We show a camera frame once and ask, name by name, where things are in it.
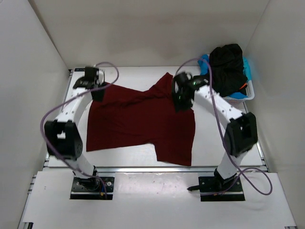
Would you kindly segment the dark red t shirt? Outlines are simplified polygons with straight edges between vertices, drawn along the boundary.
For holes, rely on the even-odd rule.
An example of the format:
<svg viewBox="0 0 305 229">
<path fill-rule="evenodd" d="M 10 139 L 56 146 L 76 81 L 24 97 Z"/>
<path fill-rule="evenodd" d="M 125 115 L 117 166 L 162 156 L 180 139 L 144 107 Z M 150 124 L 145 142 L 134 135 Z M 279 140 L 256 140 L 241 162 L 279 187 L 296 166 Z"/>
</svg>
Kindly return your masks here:
<svg viewBox="0 0 305 229">
<path fill-rule="evenodd" d="M 104 90 L 103 101 L 89 110 L 86 150 L 153 144 L 157 161 L 190 166 L 194 112 L 176 112 L 172 78 L 166 73 L 144 92 L 118 85 Z"/>
</svg>

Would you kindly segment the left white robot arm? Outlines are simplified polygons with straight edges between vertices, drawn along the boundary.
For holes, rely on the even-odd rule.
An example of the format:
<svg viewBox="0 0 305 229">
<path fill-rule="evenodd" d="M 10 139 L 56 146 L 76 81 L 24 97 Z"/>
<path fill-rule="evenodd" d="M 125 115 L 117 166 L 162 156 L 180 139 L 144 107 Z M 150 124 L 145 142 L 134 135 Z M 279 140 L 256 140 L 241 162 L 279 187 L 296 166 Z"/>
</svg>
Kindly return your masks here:
<svg viewBox="0 0 305 229">
<path fill-rule="evenodd" d="M 84 75 L 78 78 L 71 89 L 71 95 L 59 115 L 44 124 L 48 153 L 69 167 L 79 184 L 89 191 L 103 191 L 105 184 L 98 178 L 97 169 L 83 155 L 83 142 L 78 124 L 87 105 L 93 100 L 101 101 L 106 85 L 100 82 L 99 69 L 86 66 Z"/>
</svg>

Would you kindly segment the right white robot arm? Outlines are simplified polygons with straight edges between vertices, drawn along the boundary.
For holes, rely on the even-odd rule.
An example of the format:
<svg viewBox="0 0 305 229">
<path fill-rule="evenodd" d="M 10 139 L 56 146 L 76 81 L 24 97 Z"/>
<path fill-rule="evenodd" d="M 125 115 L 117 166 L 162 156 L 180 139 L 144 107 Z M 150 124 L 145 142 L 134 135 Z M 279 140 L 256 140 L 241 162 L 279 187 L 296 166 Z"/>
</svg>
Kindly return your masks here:
<svg viewBox="0 0 305 229">
<path fill-rule="evenodd" d="M 225 101 L 204 76 L 182 72 L 173 77 L 172 98 L 176 111 L 188 110 L 193 104 L 203 107 L 216 118 L 225 154 L 214 171 L 214 186 L 221 191 L 232 185 L 245 155 L 258 141 L 256 117 L 244 113 Z"/>
</svg>

